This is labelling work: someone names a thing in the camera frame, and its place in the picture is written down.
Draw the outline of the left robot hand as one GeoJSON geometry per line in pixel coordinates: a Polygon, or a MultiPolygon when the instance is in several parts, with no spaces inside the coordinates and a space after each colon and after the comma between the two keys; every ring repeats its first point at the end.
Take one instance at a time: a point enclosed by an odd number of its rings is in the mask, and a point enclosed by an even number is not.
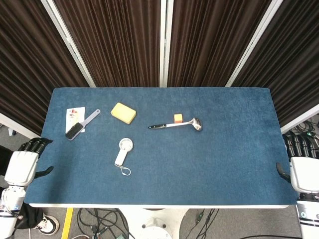
{"type": "Polygon", "coordinates": [[[4,180],[9,185],[26,187],[34,179],[43,177],[52,172],[53,166],[44,171],[36,171],[37,162],[48,144],[53,141],[44,137],[36,137],[22,144],[13,152],[4,180]]]}

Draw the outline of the white frame post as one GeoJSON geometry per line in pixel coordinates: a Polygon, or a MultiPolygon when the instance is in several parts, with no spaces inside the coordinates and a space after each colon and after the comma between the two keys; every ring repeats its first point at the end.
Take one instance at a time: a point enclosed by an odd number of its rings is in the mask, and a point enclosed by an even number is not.
{"type": "Polygon", "coordinates": [[[241,56],[238,64],[236,65],[234,71],[232,72],[231,76],[229,77],[225,87],[231,87],[238,77],[239,73],[243,69],[244,65],[246,64],[247,60],[251,56],[253,50],[255,49],[257,43],[263,36],[265,30],[267,29],[268,25],[272,21],[273,17],[275,16],[276,12],[282,5],[283,0],[271,0],[267,10],[265,11],[263,17],[261,18],[260,23],[258,24],[254,34],[252,35],[251,40],[248,43],[243,55],[241,56]]]}
{"type": "Polygon", "coordinates": [[[95,88],[96,84],[94,79],[92,78],[68,28],[65,24],[58,8],[55,5],[54,0],[40,0],[42,5],[44,6],[46,12],[48,13],[50,19],[52,20],[53,24],[55,25],[57,31],[59,32],[60,36],[64,44],[66,45],[67,49],[69,50],[73,60],[75,61],[77,67],[79,68],[80,72],[82,73],[83,77],[85,78],[87,84],[91,88],[95,88]]]}
{"type": "Polygon", "coordinates": [[[170,60],[174,0],[160,1],[159,87],[166,88],[170,60]]]}

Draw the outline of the white printed card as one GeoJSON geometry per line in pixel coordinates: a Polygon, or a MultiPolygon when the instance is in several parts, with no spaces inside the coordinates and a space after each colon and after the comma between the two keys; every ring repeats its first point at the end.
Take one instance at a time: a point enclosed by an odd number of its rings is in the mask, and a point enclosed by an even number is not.
{"type": "Polygon", "coordinates": [[[85,107],[69,108],[66,110],[65,132],[67,133],[77,122],[85,120],[85,107]]]}

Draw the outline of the white frame rail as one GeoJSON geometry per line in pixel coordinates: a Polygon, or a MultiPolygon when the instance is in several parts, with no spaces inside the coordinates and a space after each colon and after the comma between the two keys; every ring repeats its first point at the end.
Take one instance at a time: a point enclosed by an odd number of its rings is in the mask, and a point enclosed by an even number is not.
{"type": "Polygon", "coordinates": [[[5,116],[2,113],[0,113],[0,123],[4,124],[8,128],[13,129],[14,131],[20,133],[21,135],[27,138],[32,139],[40,137],[38,134],[32,132],[31,130],[27,129],[26,127],[22,126],[21,124],[17,123],[16,121],[12,120],[11,118],[5,116]]]}
{"type": "Polygon", "coordinates": [[[289,130],[291,130],[295,126],[303,123],[304,121],[313,117],[316,114],[319,114],[319,104],[315,105],[314,107],[312,107],[311,109],[309,109],[305,113],[301,114],[300,116],[298,116],[294,120],[290,121],[289,123],[287,123],[286,125],[281,127],[281,133],[284,134],[284,133],[288,132],[289,130]]]}

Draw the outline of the blue table cloth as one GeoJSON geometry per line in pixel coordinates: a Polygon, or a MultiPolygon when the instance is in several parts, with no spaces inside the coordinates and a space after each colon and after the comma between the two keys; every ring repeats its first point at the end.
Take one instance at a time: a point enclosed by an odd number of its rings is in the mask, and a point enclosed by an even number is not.
{"type": "Polygon", "coordinates": [[[143,206],[292,205],[297,198],[276,163],[288,169],[277,114],[267,88],[57,88],[42,136],[53,142],[37,169],[29,204],[143,206]],[[116,103],[136,111],[130,124],[111,115],[116,103]],[[100,113],[73,139],[65,136],[66,110],[100,113]],[[192,125],[150,125],[198,118],[192,125]],[[123,166],[114,165],[122,138],[133,141],[123,166]]]}

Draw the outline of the grey brush black bristles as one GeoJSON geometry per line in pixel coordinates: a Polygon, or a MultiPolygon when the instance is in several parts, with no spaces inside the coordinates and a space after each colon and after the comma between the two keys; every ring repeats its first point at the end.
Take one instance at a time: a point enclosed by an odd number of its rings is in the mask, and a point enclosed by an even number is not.
{"type": "Polygon", "coordinates": [[[65,134],[68,140],[73,140],[85,127],[89,124],[98,114],[99,109],[96,109],[92,114],[90,114],[84,121],[77,122],[74,124],[65,134]]]}

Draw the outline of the white black shoe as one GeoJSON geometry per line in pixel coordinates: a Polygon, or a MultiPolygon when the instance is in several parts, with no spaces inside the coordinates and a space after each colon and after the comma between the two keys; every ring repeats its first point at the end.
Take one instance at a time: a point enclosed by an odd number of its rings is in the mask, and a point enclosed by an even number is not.
{"type": "Polygon", "coordinates": [[[45,236],[51,236],[58,232],[59,221],[54,216],[44,214],[42,220],[36,225],[35,229],[45,236]]]}

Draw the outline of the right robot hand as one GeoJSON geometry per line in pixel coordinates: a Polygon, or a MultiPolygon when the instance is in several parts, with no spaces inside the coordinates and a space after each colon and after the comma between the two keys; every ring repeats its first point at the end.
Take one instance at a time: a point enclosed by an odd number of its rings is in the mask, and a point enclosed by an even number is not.
{"type": "Polygon", "coordinates": [[[319,146],[307,134],[289,132],[282,135],[289,161],[286,173],[276,163],[277,173],[300,194],[319,194],[319,146]]]}

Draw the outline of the yellow sponge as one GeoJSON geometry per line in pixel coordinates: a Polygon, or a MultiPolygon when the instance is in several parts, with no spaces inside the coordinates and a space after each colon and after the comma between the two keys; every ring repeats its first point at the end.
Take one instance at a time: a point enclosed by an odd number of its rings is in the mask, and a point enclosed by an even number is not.
{"type": "Polygon", "coordinates": [[[130,124],[136,116],[136,111],[118,102],[111,110],[111,115],[126,124],[130,124]]]}

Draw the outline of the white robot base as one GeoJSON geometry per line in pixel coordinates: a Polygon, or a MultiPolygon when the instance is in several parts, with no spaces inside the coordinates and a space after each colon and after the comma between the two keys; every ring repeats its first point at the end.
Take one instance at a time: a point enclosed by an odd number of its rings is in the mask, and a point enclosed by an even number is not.
{"type": "Polygon", "coordinates": [[[180,226],[188,209],[121,207],[120,211],[128,223],[129,239],[180,239],[180,226]]]}

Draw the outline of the brown curtain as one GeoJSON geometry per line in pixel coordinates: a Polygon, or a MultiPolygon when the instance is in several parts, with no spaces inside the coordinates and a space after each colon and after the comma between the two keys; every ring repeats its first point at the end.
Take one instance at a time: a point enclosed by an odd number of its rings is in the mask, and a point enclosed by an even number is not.
{"type": "Polygon", "coordinates": [[[234,87],[271,91],[280,126],[319,104],[319,0],[283,0],[234,87]]]}
{"type": "Polygon", "coordinates": [[[54,0],[97,87],[157,87],[161,0],[54,0]]]}
{"type": "Polygon", "coordinates": [[[40,135],[53,90],[87,86],[40,0],[0,0],[0,113],[40,135]]]}
{"type": "Polygon", "coordinates": [[[174,0],[169,87],[224,87],[271,0],[174,0]]]}

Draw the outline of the white handheld fan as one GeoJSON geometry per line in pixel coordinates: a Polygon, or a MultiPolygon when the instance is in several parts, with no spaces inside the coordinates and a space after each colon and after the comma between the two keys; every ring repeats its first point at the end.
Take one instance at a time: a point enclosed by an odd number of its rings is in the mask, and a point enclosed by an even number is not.
{"type": "Polygon", "coordinates": [[[116,157],[114,165],[120,168],[122,175],[130,176],[131,170],[123,166],[125,158],[134,147],[133,141],[129,138],[122,138],[119,142],[119,153],[116,157]]]}

